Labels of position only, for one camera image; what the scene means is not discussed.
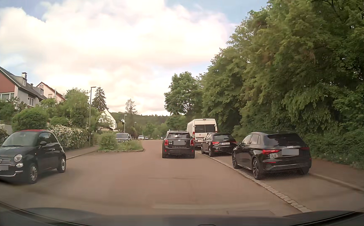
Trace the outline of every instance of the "white van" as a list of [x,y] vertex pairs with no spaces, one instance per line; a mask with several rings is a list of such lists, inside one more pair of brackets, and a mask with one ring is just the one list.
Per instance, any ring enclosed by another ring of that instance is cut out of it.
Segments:
[[215,119],[194,119],[188,123],[186,130],[195,139],[195,146],[201,146],[203,139],[209,133],[218,131]]

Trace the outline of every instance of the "gray roof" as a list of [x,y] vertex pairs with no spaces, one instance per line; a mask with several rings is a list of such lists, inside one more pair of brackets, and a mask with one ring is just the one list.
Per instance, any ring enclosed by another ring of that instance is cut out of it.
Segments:
[[12,73],[10,73],[8,70],[4,69],[3,67],[0,66],[0,71],[5,74],[11,81],[13,81],[19,88],[22,88],[23,90],[26,91],[26,93],[28,94],[32,94],[32,95],[35,95],[37,96],[39,99],[46,99],[46,97],[44,95],[41,95],[39,94],[36,90],[33,89],[33,87],[30,87],[28,85],[30,85],[29,83],[26,83],[26,85],[24,86],[22,83],[20,83],[16,77],[19,77],[19,76],[16,76]]

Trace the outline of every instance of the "headlight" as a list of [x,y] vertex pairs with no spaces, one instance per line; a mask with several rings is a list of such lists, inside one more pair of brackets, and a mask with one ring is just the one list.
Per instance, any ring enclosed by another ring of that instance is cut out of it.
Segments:
[[18,154],[18,155],[16,155],[15,157],[14,157],[14,161],[15,162],[18,162],[18,161],[20,161],[21,159],[22,159],[22,155],[20,155],[20,154]]

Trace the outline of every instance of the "asphalt road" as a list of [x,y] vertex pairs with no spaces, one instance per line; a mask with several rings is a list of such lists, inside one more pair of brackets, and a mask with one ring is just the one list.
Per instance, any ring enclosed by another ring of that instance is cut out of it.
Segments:
[[161,157],[161,141],[144,152],[93,152],[67,161],[33,185],[0,182],[0,201],[16,208],[60,207],[102,214],[234,214],[285,216],[290,204],[201,154]]

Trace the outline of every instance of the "road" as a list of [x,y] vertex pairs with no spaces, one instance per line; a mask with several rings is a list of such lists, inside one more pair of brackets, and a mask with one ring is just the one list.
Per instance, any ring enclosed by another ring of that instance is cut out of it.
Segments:
[[[0,201],[16,208],[60,207],[102,214],[301,213],[207,155],[162,159],[161,141],[142,144],[144,152],[93,152],[69,159],[65,173],[45,173],[33,185],[0,182]],[[230,156],[216,159],[231,161]],[[364,208],[364,193],[310,175],[263,181],[313,211]]]

